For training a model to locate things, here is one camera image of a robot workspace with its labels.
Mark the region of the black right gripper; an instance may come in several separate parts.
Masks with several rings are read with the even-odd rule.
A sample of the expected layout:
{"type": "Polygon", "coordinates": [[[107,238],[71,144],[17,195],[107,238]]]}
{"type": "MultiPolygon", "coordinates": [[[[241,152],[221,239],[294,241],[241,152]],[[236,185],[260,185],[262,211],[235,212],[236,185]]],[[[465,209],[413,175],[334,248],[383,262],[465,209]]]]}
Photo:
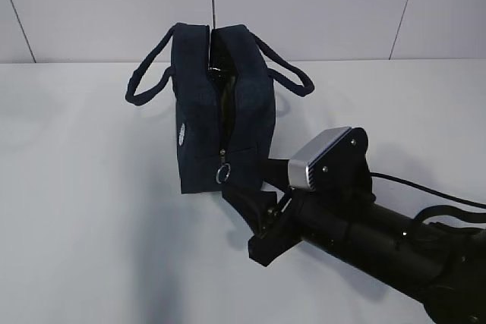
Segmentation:
{"type": "MultiPolygon", "coordinates": [[[[264,182],[281,191],[291,189],[288,166],[288,159],[265,159],[264,182]]],[[[267,267],[302,241],[298,214],[302,207],[303,196],[304,194],[297,190],[286,193],[284,195],[288,197],[286,208],[267,229],[277,207],[276,192],[252,190],[234,184],[223,186],[223,199],[244,219],[252,231],[267,229],[263,235],[254,235],[249,240],[248,254],[251,260],[267,267]]]]}

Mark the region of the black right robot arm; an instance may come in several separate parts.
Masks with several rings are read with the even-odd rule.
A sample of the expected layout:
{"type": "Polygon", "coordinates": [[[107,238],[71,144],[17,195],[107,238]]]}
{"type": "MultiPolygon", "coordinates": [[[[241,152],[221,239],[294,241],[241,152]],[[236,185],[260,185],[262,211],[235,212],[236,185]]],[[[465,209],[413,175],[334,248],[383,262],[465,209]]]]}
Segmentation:
{"type": "Polygon", "coordinates": [[[485,214],[451,205],[408,217],[380,206],[359,162],[311,188],[284,160],[264,166],[271,191],[227,183],[223,198],[252,230],[249,257],[268,266],[302,241],[418,301],[435,323],[485,321],[485,214]]]}

